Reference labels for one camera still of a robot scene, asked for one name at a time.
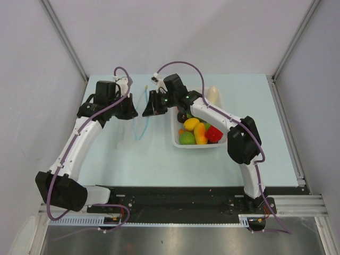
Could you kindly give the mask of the clear zip top bag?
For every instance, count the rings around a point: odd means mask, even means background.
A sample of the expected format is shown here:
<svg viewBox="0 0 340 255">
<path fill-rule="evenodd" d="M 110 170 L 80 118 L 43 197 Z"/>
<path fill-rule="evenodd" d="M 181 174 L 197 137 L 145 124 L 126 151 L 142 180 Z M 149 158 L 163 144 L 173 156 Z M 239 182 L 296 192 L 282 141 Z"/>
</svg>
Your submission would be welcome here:
<svg viewBox="0 0 340 255">
<path fill-rule="evenodd" d="M 142 112 L 149 99 L 148 89 L 149 88 L 146 85 L 141 91 L 137 103 L 135 104 L 138 116 L 132 120 L 123 121 L 122 124 L 118 124 L 118 135 L 115 142 L 116 149 L 129 148 L 135 143 L 141 141 L 145 136 L 149 126 L 149 117 L 143 117 Z"/>
</svg>

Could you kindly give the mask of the red bell pepper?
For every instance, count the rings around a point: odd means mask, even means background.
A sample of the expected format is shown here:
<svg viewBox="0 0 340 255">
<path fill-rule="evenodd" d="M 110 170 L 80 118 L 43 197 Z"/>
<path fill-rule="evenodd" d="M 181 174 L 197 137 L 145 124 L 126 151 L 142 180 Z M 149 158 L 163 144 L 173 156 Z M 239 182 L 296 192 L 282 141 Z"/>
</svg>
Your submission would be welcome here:
<svg viewBox="0 0 340 255">
<path fill-rule="evenodd" d="M 223 135 L 224 134 L 214 126 L 210 126 L 205 133 L 205 137 L 212 143 L 218 143 L 222 139 Z"/>
</svg>

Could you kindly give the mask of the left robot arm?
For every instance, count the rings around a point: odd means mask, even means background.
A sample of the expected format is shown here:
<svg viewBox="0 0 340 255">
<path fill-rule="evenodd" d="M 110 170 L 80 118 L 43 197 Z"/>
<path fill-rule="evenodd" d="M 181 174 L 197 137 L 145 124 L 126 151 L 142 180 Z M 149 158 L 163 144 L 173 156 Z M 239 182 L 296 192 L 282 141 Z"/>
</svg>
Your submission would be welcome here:
<svg viewBox="0 0 340 255">
<path fill-rule="evenodd" d="M 98 81 L 95 93 L 79 107 L 72 134 L 49 170 L 38 172 L 36 185 L 43 201 L 50 206 L 80 211 L 84 206 L 99 204 L 105 212 L 117 207 L 117 199 L 108 188 L 78 183 L 88 151 L 105 124 L 115 117 L 131 120 L 138 113 L 133 106 L 129 78 Z"/>
</svg>

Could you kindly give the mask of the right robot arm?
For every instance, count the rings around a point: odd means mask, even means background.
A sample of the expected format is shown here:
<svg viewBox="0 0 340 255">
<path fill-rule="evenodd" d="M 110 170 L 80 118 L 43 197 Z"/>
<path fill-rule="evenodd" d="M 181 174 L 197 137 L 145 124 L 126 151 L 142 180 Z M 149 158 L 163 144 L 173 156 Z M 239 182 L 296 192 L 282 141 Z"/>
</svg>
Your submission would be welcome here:
<svg viewBox="0 0 340 255">
<path fill-rule="evenodd" d="M 247 116 L 239 118 L 212 104 L 204 92 L 188 90 L 178 74 L 161 78 L 154 73 L 151 78 L 156 89 L 150 91 L 142 115 L 162 115 L 169 108 L 176 107 L 183 114 L 198 117 L 227 138 L 227 152 L 241 170 L 244 183 L 245 207 L 251 213 L 258 213 L 264 207 L 265 186 L 262 184 L 258 158 L 263 153 L 261 139 L 255 121 Z"/>
</svg>

